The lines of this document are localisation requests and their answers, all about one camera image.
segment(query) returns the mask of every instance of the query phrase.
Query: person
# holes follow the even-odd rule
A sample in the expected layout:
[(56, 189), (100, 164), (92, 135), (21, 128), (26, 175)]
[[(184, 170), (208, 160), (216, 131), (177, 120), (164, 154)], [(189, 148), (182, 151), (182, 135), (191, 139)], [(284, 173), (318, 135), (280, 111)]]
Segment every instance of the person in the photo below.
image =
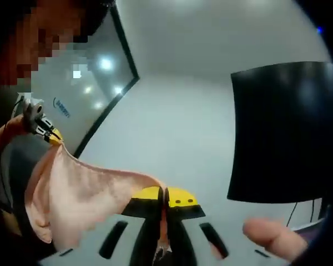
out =
[[(44, 58), (51, 57), (55, 50), (64, 49), (74, 37), (89, 35), (92, 31), (86, 25), (88, 18), (98, 16), (88, 10), (97, 2), (24, 0), (10, 2), (7, 8), (8, 3), (0, 1), (0, 88), (16, 85), (18, 78), (30, 78)], [(0, 128), (0, 153), (13, 137), (25, 133), (22, 116), (11, 120), (6, 128)], [(267, 219), (247, 220), (243, 232), (251, 241), (288, 261), (293, 261), (307, 247), (299, 235)], [(10, 240), (0, 219), (0, 262), (16, 262), (20, 258), (28, 265), (29, 254), (23, 254)]]

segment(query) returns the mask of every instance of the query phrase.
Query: white wall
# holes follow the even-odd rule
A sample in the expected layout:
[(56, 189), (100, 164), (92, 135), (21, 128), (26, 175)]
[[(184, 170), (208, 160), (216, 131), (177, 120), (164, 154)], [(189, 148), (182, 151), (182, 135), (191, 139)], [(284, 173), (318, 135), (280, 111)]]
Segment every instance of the white wall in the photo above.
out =
[[(259, 265), (255, 245), (241, 232), (244, 219), (286, 223), (294, 204), (226, 199), (235, 141), (230, 74), (328, 61), (316, 29), (287, 0), (117, 0), (117, 6), (141, 80), (80, 158), (189, 190), (228, 241), (227, 265)], [(314, 217), (319, 207), (317, 200)], [(290, 225), (307, 223), (310, 215), (311, 202), (299, 203)]]

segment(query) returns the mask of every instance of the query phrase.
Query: pink cloth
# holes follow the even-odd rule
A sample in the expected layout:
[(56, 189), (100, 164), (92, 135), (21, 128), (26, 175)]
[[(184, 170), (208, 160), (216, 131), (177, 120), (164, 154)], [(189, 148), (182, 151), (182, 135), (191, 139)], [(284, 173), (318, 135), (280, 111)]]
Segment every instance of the pink cloth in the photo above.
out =
[(35, 166), (25, 192), (26, 211), (38, 238), (53, 240), (63, 250), (78, 246), (84, 231), (121, 213), (134, 193), (151, 186), (165, 187), (141, 173), (87, 165), (60, 145)]

